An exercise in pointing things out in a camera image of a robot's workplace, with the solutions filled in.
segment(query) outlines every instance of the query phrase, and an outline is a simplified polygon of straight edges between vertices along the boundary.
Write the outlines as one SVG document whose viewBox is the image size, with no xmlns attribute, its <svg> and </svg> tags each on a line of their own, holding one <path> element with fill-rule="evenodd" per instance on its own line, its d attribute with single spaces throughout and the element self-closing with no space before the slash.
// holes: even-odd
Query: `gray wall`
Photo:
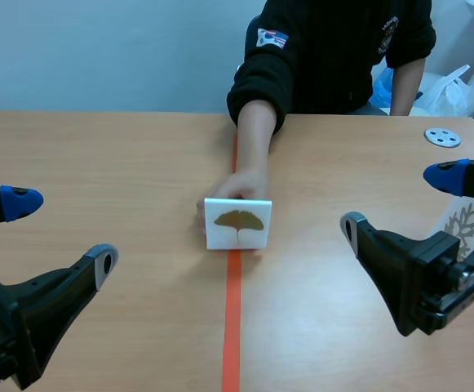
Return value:
<svg viewBox="0 0 474 392">
<path fill-rule="evenodd" d="M 0 0 L 0 109 L 225 112 L 246 26 L 264 3 Z M 434 3 L 427 68 L 474 65 L 464 0 Z"/>
</svg>

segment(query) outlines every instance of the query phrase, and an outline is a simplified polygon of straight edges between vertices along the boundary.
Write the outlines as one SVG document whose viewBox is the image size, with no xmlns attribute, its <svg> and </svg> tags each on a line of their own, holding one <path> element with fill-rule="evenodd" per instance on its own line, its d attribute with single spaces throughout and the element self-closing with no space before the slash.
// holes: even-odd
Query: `white plastic bag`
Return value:
<svg viewBox="0 0 474 392">
<path fill-rule="evenodd" d="M 414 102 L 414 106 L 426 110 L 435 117 L 468 116 L 471 88 L 459 77 L 469 68 L 471 68 L 469 65 L 464 65 L 438 80 Z"/>
</svg>

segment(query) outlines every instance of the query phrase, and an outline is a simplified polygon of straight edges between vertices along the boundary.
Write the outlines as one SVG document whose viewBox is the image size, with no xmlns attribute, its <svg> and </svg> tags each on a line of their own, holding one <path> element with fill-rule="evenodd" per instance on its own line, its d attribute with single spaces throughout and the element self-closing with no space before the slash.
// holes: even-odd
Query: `gold leaf image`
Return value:
<svg viewBox="0 0 474 392">
<path fill-rule="evenodd" d="M 264 223 L 252 212 L 233 210 L 222 214 L 215 220 L 218 226 L 233 227 L 237 231 L 237 240 L 240 242 L 238 232 L 242 229 L 264 230 Z"/>
</svg>

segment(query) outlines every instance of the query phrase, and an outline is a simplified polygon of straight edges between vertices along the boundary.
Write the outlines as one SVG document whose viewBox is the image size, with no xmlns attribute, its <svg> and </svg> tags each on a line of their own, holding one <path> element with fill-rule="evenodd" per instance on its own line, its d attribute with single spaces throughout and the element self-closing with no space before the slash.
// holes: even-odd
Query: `orange tape line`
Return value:
<svg viewBox="0 0 474 392">
<path fill-rule="evenodd" d="M 233 173 L 237 170 L 237 137 L 233 142 Z M 242 262 L 240 251 L 228 252 L 226 323 L 222 354 L 222 392 L 240 392 L 240 338 L 242 308 Z"/>
</svg>

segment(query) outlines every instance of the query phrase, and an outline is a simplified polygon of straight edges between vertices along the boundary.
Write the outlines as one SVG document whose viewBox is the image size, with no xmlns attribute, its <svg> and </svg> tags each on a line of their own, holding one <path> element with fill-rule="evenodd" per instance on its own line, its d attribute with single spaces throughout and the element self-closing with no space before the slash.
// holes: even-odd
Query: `blue plastic bag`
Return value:
<svg viewBox="0 0 474 392">
<path fill-rule="evenodd" d="M 369 102 L 378 108 L 390 108 L 392 96 L 392 75 L 394 70 L 386 68 L 374 81 L 373 96 Z"/>
</svg>

